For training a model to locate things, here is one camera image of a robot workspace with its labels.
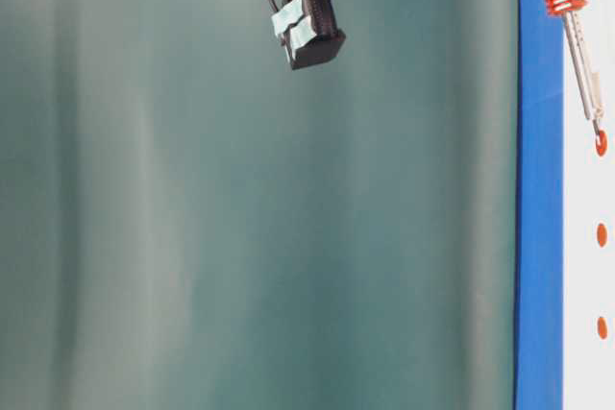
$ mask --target blue strip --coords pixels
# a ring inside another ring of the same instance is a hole
[[[563,31],[544,0],[520,1],[517,410],[561,410]]]

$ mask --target metal shaft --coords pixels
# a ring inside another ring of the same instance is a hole
[[[562,15],[566,37],[573,57],[577,74],[578,89],[583,102],[583,110],[587,120],[592,121],[596,136],[600,136],[601,123],[604,116],[603,102],[600,93],[600,81],[597,73],[593,73],[587,53],[583,31],[580,27],[577,12],[565,12]]]

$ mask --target teal backdrop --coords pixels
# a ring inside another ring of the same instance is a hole
[[[0,408],[512,407],[517,0],[0,0]]]

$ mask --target spring-loaded pin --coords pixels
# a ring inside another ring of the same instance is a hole
[[[564,22],[575,72],[577,73],[578,89],[580,90],[585,117],[593,123],[597,143],[601,144],[605,135],[601,130],[604,107],[600,92],[600,79],[598,73],[592,72],[587,45],[577,13],[587,5],[587,0],[546,1],[549,15],[560,16]]]

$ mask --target orange dot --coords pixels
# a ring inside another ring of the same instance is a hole
[[[606,241],[608,240],[608,232],[606,231],[606,226],[600,223],[598,225],[598,245],[604,247],[606,245]]]
[[[598,335],[601,339],[605,340],[608,336],[608,328],[606,327],[606,320],[604,317],[598,319]]]
[[[596,152],[600,157],[603,157],[606,154],[606,150],[608,149],[608,137],[604,130],[600,130],[600,134],[596,138]]]

